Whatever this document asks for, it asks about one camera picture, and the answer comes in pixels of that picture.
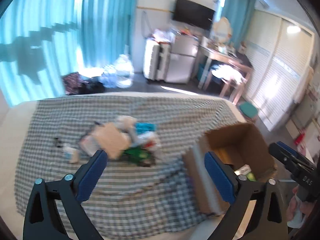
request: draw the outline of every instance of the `floor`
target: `floor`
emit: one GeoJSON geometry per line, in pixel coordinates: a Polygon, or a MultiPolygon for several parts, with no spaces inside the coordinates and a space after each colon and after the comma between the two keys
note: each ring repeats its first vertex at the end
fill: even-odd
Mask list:
{"type": "MultiPolygon", "coordinates": [[[[135,92],[169,92],[169,93],[177,93],[170,90],[165,90],[163,87],[175,88],[180,90],[185,90],[197,94],[205,94],[205,95],[212,95],[218,96],[220,93],[220,87],[215,84],[211,83],[206,91],[199,89],[198,80],[192,79],[188,84],[170,84],[166,82],[155,82],[155,81],[148,81],[142,73],[136,73],[134,75],[133,84],[131,87],[127,89],[107,89],[108,92],[117,92],[117,91],[135,91],[135,92]]],[[[282,141],[289,147],[295,149],[295,145],[293,140],[285,127],[280,128],[278,130],[269,132],[267,127],[263,124],[261,119],[258,119],[255,123],[261,134],[263,135],[266,143],[269,145],[272,142],[282,141]]],[[[278,161],[275,160],[277,164],[277,179],[291,179],[290,173],[284,168],[284,166],[278,161]]],[[[296,186],[296,183],[292,182],[280,182],[280,189],[282,192],[282,196],[284,202],[288,205],[292,194],[292,188],[296,186]]]]}

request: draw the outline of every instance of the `teal stool cushion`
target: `teal stool cushion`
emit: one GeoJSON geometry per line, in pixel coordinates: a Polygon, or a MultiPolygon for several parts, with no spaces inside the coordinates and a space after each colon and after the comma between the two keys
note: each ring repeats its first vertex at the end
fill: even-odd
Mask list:
{"type": "Polygon", "coordinates": [[[257,108],[252,104],[245,102],[239,106],[240,111],[249,118],[254,118],[258,114],[257,108]]]}

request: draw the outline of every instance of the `teal curtain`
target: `teal curtain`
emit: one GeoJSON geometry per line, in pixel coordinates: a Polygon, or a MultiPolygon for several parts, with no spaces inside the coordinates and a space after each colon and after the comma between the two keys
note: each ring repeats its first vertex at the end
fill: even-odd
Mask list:
{"type": "Polygon", "coordinates": [[[9,106],[64,95],[61,76],[112,63],[131,45],[136,0],[13,0],[0,18],[9,106]]]}
{"type": "Polygon", "coordinates": [[[131,50],[137,0],[83,0],[81,48],[85,66],[112,64],[131,50]]]}
{"type": "Polygon", "coordinates": [[[245,39],[254,12],[256,0],[226,0],[221,17],[226,17],[232,28],[230,42],[238,48],[245,39]]]}

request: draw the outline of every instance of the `television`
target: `television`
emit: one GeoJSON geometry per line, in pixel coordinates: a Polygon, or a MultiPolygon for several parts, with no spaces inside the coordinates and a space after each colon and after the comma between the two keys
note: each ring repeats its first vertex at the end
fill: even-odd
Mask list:
{"type": "Polygon", "coordinates": [[[189,0],[176,0],[172,20],[211,29],[214,10],[189,0]]]}

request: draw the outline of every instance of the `white suitcase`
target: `white suitcase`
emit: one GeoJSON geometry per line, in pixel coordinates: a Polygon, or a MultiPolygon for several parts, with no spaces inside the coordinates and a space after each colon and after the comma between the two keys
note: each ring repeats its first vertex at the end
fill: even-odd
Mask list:
{"type": "Polygon", "coordinates": [[[143,62],[143,74],[147,79],[156,80],[159,50],[158,42],[151,39],[147,40],[143,62]]]}
{"type": "Polygon", "coordinates": [[[152,39],[146,42],[143,74],[150,80],[164,80],[170,56],[170,44],[158,43],[152,39]]]}

